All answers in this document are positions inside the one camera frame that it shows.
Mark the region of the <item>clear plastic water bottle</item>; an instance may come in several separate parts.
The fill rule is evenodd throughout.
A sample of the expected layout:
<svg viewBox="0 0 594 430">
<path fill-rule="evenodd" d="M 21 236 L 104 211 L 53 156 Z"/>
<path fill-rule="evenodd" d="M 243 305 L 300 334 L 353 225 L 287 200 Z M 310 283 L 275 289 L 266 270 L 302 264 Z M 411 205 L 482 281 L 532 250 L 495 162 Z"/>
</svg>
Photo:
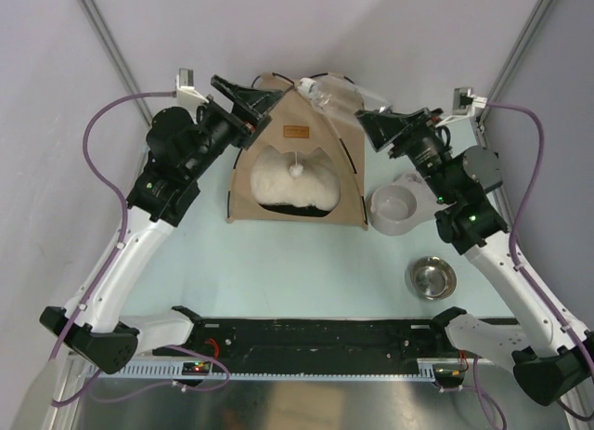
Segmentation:
<svg viewBox="0 0 594 430">
<path fill-rule="evenodd" d="M 334 75 L 317 78 L 304 77 L 295 86 L 315 111 L 332 121 L 359 126 L 357 114 L 361 111 L 389 111 L 393 104 L 366 88 Z"/>
</svg>

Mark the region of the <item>white fluffy cushion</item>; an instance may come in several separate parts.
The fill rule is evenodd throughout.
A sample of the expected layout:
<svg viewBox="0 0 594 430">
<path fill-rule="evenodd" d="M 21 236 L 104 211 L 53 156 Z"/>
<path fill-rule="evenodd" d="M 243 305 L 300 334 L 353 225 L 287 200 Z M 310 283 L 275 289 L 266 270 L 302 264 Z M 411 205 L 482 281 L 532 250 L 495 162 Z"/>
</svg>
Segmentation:
<svg viewBox="0 0 594 430">
<path fill-rule="evenodd" d="M 303 174 L 292 177 L 291 165 L 303 166 Z M 315 207 L 331 211 L 338 204 L 341 185 L 332 159 L 322 149 L 308 155 L 297 152 L 280 153 L 267 147 L 256 158 L 251 170 L 251 191 L 262 205 Z"/>
</svg>

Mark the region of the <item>stainless steel pet bowl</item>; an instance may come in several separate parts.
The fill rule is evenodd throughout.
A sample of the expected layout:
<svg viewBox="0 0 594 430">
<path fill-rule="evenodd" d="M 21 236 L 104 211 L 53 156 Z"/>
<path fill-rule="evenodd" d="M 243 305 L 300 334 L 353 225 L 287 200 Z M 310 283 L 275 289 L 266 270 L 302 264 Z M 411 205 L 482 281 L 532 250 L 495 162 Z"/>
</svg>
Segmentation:
<svg viewBox="0 0 594 430">
<path fill-rule="evenodd" d="M 417 297 L 428 301 L 443 300 L 457 288 L 454 268 L 437 256 L 425 256 L 414 261 L 407 270 L 409 289 Z"/>
</svg>

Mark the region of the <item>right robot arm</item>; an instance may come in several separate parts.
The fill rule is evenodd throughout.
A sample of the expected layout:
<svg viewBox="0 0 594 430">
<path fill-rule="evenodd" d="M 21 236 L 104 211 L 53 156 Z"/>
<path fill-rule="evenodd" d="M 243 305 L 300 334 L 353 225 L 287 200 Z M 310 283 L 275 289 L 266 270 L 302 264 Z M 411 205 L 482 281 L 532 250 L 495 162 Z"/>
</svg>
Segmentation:
<svg viewBox="0 0 594 430">
<path fill-rule="evenodd" d="M 516 235 L 488 200 L 501 186 L 498 156 L 474 146 L 454 156 L 448 127 L 472 109 L 402 114 L 357 111 L 374 150 L 406 156 L 444 207 L 435 213 L 438 234 L 494 287 L 521 327 L 506 332 L 458 307 L 436 316 L 429 333 L 435 354 L 456 350 L 487 358 L 513 374 L 534 402 L 548 406 L 593 374 L 593 332 L 555 297 L 517 249 Z"/>
</svg>

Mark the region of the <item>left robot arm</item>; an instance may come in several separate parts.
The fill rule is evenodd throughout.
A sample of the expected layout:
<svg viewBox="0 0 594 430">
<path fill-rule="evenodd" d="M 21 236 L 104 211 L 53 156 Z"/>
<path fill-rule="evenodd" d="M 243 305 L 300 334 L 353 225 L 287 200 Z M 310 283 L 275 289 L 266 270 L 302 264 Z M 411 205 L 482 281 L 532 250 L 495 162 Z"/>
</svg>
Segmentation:
<svg viewBox="0 0 594 430">
<path fill-rule="evenodd" d="M 40 322 L 56 335 L 58 346 L 66 345 L 106 374 L 120 371 L 137 354 L 173 346 L 194 355 L 205 346 L 200 316 L 184 306 L 153 316 L 125 318 L 121 311 L 152 256 L 199 196 L 202 175 L 228 147 L 246 150 L 286 94 L 218 75 L 211 85 L 231 102 L 230 110 L 197 91 L 190 70 L 178 73 L 168 94 L 175 103 L 152 118 L 148 159 L 128 195 L 90 167 L 116 194 L 121 224 L 87 281 L 65 306 L 47 307 Z"/>
</svg>

